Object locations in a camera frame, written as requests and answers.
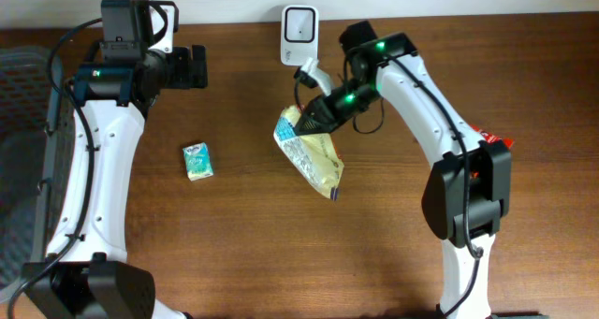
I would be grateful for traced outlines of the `red snack bag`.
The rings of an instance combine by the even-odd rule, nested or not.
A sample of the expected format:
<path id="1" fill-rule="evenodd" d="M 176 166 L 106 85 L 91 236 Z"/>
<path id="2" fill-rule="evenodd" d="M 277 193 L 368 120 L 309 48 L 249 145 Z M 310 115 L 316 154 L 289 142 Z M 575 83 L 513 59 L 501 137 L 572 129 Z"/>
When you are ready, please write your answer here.
<path id="1" fill-rule="evenodd" d="M 472 125 L 476 133 L 482 137 L 478 148 L 469 155 L 471 180 L 508 181 L 512 172 L 511 148 L 514 140 L 501 138 L 491 132 Z"/>

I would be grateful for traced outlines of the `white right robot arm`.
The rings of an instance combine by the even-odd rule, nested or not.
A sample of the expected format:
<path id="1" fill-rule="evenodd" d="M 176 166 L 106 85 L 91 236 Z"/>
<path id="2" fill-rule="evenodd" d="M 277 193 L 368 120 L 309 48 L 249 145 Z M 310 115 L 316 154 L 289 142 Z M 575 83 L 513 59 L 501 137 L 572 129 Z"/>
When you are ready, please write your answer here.
<path id="1" fill-rule="evenodd" d="M 307 59 L 294 79 L 321 94 L 294 124 L 296 136 L 330 134 L 377 100 L 387 101 L 416 138 L 431 167 L 421 207 L 441 241 L 441 318 L 490 318 L 489 254 L 509 211 L 511 152 L 488 141 L 444 97 L 405 33 L 379 37 L 367 21 L 340 35 L 343 81 L 334 86 Z"/>

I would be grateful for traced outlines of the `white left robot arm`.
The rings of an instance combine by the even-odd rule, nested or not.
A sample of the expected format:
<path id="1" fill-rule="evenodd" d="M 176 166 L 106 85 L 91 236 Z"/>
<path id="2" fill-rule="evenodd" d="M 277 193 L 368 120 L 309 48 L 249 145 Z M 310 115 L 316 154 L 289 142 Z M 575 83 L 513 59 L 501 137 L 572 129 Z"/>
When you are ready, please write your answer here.
<path id="1" fill-rule="evenodd" d="M 47 318 L 185 318 L 157 299 L 153 275 L 127 262 L 126 202 L 149 108 L 163 89 L 204 88 L 202 45 L 84 62 L 63 90 L 74 150 L 60 220 L 22 291 Z"/>

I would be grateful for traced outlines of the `yellow snack bag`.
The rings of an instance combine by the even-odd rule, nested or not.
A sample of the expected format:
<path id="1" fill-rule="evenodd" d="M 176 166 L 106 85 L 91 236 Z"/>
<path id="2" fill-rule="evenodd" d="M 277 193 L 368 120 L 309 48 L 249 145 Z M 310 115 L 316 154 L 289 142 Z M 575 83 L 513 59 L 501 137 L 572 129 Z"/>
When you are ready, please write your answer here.
<path id="1" fill-rule="evenodd" d="M 344 163 L 329 133 L 299 136 L 294 128 L 300 120 L 297 106 L 284 109 L 273 138 L 291 164 L 317 193 L 332 201 L 339 196 Z"/>

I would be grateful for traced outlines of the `teal tissue pack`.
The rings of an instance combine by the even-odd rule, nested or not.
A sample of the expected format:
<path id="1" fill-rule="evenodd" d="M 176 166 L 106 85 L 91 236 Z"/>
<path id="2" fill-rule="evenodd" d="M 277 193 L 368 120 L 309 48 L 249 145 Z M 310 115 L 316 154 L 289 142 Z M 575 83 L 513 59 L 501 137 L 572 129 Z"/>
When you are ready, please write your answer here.
<path id="1" fill-rule="evenodd" d="M 214 175 L 207 145 L 202 142 L 183 148 L 183 159 L 190 181 L 209 178 Z"/>

